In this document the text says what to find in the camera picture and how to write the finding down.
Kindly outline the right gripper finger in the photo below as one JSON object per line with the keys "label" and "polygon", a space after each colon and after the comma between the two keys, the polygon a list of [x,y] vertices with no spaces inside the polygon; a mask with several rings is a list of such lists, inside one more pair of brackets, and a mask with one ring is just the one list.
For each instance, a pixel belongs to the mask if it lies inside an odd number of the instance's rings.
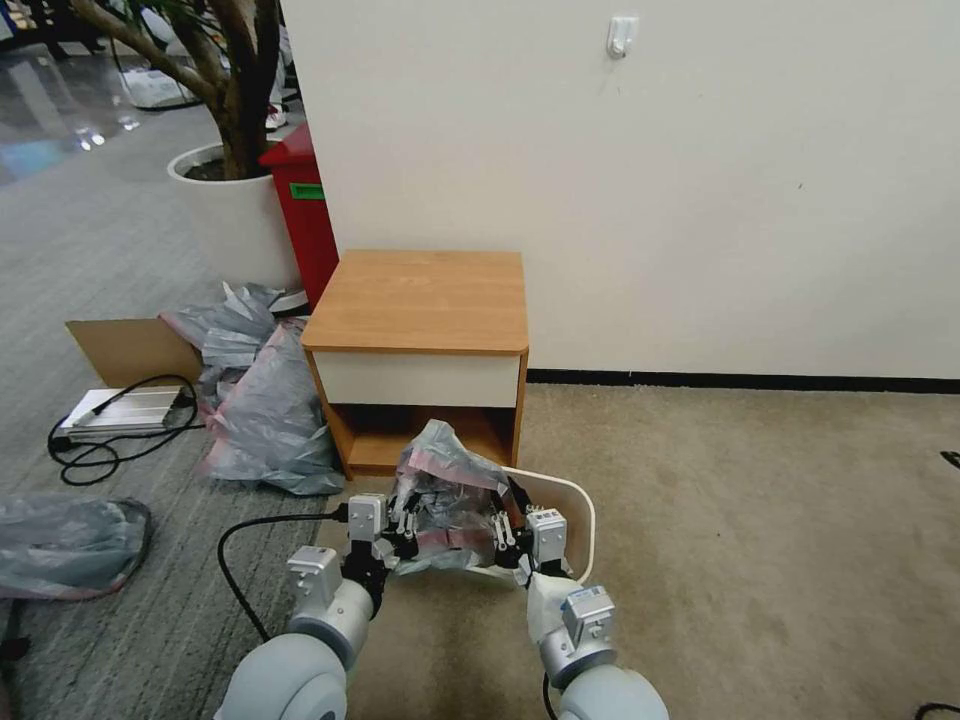
{"label": "right gripper finger", "polygon": [[493,524],[493,560],[497,567],[517,567],[519,565],[519,545],[510,518],[506,512],[492,515]]}
{"label": "right gripper finger", "polygon": [[529,494],[514,479],[499,484],[499,511],[506,514],[510,527],[524,527],[532,506]]}

